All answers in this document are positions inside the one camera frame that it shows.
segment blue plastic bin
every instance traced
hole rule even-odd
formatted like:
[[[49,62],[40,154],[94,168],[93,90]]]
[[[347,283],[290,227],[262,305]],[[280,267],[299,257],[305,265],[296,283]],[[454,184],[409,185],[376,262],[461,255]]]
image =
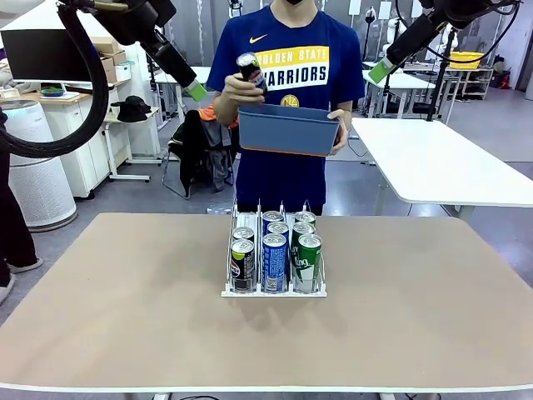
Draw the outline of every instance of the blue plastic bin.
[[[339,129],[328,111],[271,104],[240,107],[241,147],[264,152],[326,157]]]

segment yellow container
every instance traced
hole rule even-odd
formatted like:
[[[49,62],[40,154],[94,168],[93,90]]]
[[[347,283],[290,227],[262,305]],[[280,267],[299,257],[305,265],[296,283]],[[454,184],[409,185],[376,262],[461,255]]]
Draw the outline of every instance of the yellow container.
[[[482,52],[451,52],[451,59],[456,61],[475,60],[483,55]],[[450,67],[456,69],[476,69],[480,66],[480,61],[469,63],[451,62]]]

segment beige tabletop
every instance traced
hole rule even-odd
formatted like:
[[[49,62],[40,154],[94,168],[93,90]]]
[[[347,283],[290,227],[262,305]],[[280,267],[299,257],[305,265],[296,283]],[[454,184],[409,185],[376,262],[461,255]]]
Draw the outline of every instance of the beige tabletop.
[[[307,299],[222,298],[228,225],[98,216],[0,328],[0,386],[449,392],[533,383],[533,292],[464,222],[321,218],[328,297]]]

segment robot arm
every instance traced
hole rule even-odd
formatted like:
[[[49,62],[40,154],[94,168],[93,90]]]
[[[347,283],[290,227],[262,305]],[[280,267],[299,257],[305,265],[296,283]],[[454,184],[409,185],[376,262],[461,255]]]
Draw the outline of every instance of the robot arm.
[[[53,158],[73,152],[88,142],[102,126],[107,113],[109,92],[100,57],[77,17],[77,11],[91,13],[123,45],[139,42],[161,69],[172,75],[194,99],[200,101],[206,90],[181,54],[156,30],[176,13],[171,0],[59,0],[58,15],[87,65],[92,81],[92,105],[82,126],[55,142],[28,142],[0,129],[0,147],[27,158]]]
[[[387,49],[386,57],[370,73],[371,78],[376,83],[398,69],[408,57],[418,53],[422,48],[426,48],[448,23],[455,29],[461,30],[466,28],[475,19],[492,11],[504,14],[514,13],[513,19],[511,19],[507,29],[501,35],[503,36],[514,22],[514,18],[520,7],[520,0],[501,0],[496,3],[491,0],[419,1],[424,8],[429,8],[431,11],[428,14],[420,15]],[[512,6],[511,12],[502,12],[499,10],[499,8],[504,6]]]

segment blue soda can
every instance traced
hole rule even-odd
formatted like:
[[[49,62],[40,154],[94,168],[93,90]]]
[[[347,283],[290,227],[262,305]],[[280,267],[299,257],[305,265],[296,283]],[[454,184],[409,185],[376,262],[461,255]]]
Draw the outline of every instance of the blue soda can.
[[[266,228],[268,233],[277,233],[278,235],[283,235],[287,242],[287,261],[285,264],[285,276],[287,278],[287,284],[291,281],[291,262],[289,261],[289,244],[291,241],[289,240],[289,226],[284,222],[271,222],[268,224],[268,227]]]
[[[268,234],[268,225],[283,221],[283,216],[279,211],[267,211],[263,213],[263,236]]]
[[[269,233],[263,238],[263,292],[283,292],[287,244],[285,237],[277,233]]]

